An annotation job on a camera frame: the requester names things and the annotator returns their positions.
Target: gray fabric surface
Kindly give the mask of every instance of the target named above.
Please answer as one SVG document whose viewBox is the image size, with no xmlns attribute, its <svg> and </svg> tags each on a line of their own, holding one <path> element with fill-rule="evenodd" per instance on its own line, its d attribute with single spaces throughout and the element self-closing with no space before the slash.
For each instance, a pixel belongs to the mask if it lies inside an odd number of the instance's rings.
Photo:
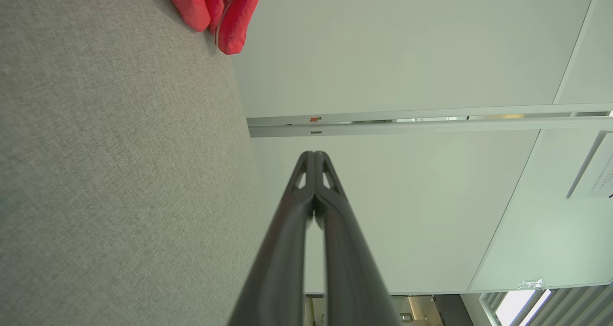
<svg viewBox="0 0 613 326">
<path fill-rule="evenodd" d="M 229 58 L 170 0 L 0 18 L 0 325 L 223 325 L 263 235 Z"/>
</svg>

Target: textured gray surface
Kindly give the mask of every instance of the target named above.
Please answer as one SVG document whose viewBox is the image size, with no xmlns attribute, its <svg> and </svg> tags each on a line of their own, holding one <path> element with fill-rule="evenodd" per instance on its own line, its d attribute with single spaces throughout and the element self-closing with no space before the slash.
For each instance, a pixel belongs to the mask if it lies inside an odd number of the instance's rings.
<svg viewBox="0 0 613 326">
<path fill-rule="evenodd" d="M 262 238 L 229 58 L 170 0 L 0 15 L 0 324 L 223 325 Z"/>
</svg>

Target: white panel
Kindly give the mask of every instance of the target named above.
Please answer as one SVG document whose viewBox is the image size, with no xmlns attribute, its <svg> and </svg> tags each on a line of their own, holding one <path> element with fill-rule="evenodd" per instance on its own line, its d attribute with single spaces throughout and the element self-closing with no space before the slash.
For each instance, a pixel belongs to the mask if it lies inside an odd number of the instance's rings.
<svg viewBox="0 0 613 326">
<path fill-rule="evenodd" d="M 560 103 L 613 100 L 613 0 L 592 0 L 558 96 Z"/>
<path fill-rule="evenodd" d="M 479 266 L 536 130 L 254 138 L 268 224 L 300 153 L 326 151 L 390 293 L 461 292 Z M 305 291 L 324 291 L 307 231 Z"/>
<path fill-rule="evenodd" d="M 247 117 L 551 104 L 590 0 L 260 0 Z"/>
<path fill-rule="evenodd" d="M 566 199 L 598 133 L 541 130 L 471 291 L 541 278 L 547 287 L 611 279 L 613 200 Z"/>
</svg>

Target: red cloth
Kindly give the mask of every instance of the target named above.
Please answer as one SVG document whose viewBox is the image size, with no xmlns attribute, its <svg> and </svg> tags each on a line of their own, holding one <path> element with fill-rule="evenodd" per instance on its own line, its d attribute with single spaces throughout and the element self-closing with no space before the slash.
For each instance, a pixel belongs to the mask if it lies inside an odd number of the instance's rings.
<svg viewBox="0 0 613 326">
<path fill-rule="evenodd" d="M 197 32 L 206 28 L 225 54 L 239 53 L 258 0 L 172 0 L 184 22 Z"/>
</svg>

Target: white paper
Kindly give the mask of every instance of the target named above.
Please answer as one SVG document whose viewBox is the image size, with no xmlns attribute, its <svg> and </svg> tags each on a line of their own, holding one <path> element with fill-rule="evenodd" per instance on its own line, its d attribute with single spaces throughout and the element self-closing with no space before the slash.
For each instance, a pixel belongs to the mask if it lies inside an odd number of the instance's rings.
<svg viewBox="0 0 613 326">
<path fill-rule="evenodd" d="M 613 199 L 613 134 L 606 134 L 571 198 Z"/>
</svg>

